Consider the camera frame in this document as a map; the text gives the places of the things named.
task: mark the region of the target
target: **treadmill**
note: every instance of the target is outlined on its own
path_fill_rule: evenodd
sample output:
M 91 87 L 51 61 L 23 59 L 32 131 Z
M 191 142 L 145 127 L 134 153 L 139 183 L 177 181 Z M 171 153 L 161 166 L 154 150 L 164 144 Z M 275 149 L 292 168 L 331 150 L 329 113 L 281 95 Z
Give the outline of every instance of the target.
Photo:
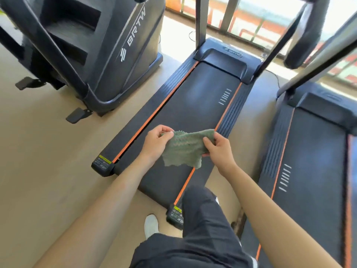
M 159 124 L 188 133 L 215 129 L 228 137 L 255 80 L 292 38 L 300 22 L 314 20 L 305 29 L 311 35 L 301 36 L 296 44 L 313 45 L 299 51 L 298 55 L 306 58 L 319 41 L 327 11 L 326 5 L 321 6 L 325 0 L 312 3 L 313 12 L 304 5 L 262 61 L 218 40 L 206 40 L 208 1 L 196 0 L 195 51 L 93 161 L 92 168 L 100 175 L 119 175 L 140 153 L 148 131 Z M 302 64 L 294 63 L 292 56 L 289 60 L 294 67 Z M 213 167 L 208 157 L 202 159 L 202 167 L 197 170 L 186 165 L 164 167 L 159 158 L 143 177 L 139 190 L 167 208 L 167 221 L 182 229 L 183 192 L 190 185 L 204 186 Z
M 357 267 L 357 101 L 315 81 L 357 47 L 357 13 L 277 93 L 259 186 L 342 267 Z M 273 267 L 252 226 L 245 252 Z

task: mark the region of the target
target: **treadmill belt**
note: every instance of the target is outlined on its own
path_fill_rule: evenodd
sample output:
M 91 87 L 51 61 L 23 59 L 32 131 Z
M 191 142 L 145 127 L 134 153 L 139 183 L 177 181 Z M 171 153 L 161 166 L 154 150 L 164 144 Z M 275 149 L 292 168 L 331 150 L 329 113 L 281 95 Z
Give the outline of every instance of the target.
M 199 63 L 123 154 L 114 172 L 123 171 L 133 162 L 141 151 L 148 131 L 157 125 L 166 125 L 187 133 L 214 129 L 239 84 L 238 78 L 206 63 Z M 139 190 L 168 209 L 191 171 L 192 167 L 186 165 L 164 167 L 160 157 L 141 180 Z
M 296 108 L 273 200 L 343 263 L 346 131 Z M 259 261 L 272 267 L 261 250 Z

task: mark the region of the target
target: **shoe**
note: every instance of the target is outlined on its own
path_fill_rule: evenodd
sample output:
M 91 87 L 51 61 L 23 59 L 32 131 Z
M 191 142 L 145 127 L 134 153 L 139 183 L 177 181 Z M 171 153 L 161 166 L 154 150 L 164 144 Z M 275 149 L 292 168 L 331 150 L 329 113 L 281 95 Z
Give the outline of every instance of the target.
M 149 239 L 152 234 L 159 233 L 158 220 L 154 214 L 150 214 L 146 217 L 144 223 L 144 232 L 146 239 Z

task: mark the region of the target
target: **person's right hand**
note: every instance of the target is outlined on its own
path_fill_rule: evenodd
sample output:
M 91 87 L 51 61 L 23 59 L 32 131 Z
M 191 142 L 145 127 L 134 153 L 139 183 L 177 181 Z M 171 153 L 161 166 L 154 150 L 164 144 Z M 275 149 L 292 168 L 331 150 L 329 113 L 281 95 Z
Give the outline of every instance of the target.
M 203 138 L 203 143 L 210 153 L 212 162 L 218 168 L 222 176 L 227 177 L 228 173 L 234 169 L 237 164 L 234 161 L 231 145 L 229 140 L 215 131 L 214 134 L 216 145 L 207 138 Z

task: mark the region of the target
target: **floor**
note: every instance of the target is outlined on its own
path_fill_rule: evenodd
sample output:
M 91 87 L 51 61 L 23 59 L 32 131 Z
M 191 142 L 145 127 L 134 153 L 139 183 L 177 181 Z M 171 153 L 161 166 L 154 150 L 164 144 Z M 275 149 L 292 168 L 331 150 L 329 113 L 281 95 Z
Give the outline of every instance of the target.
M 67 87 L 56 91 L 50 85 L 19 91 L 14 84 L 31 75 L 0 46 L 0 267 L 32 267 L 114 180 L 113 176 L 99 176 L 91 162 L 194 50 L 189 38 L 192 26 L 175 17 L 165 14 L 161 33 L 164 61 L 154 75 L 115 111 L 102 118 L 92 115 L 76 125 L 65 121 L 75 108 L 83 106 L 73 91 Z M 269 70 L 285 69 L 272 64 Z M 236 162 L 250 175 L 274 115 L 277 88 L 276 77 L 264 72 L 229 137 Z M 228 221 L 235 221 L 238 200 L 216 168 L 207 187 L 218 196 Z M 150 213 L 158 217 L 160 232 L 181 236 L 181 231 L 166 223 L 165 212 L 137 191 L 101 267 L 129 266 L 134 249 L 145 239 L 143 225 Z

